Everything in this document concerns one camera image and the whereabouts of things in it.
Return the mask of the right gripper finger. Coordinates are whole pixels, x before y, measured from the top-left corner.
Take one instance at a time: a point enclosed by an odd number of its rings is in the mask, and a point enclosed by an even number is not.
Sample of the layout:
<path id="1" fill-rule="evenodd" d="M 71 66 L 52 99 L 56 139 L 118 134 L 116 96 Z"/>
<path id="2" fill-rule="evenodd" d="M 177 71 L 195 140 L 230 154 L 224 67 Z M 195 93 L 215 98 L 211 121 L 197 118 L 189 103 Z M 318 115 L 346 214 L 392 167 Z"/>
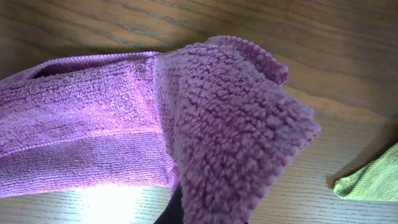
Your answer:
<path id="1" fill-rule="evenodd" d="M 177 185 L 169 203 L 154 224 L 183 224 L 182 188 Z"/>

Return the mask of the purple microfiber cloth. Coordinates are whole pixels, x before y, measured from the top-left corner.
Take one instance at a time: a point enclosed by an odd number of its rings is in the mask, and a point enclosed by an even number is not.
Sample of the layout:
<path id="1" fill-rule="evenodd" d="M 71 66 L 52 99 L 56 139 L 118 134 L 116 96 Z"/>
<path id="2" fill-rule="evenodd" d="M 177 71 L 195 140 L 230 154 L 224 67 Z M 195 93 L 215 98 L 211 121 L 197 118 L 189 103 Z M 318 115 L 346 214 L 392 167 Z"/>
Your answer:
<path id="1" fill-rule="evenodd" d="M 287 79 L 231 36 L 19 72 L 1 81 L 1 196 L 162 186 L 181 195 L 184 223 L 244 223 L 320 133 Z"/>

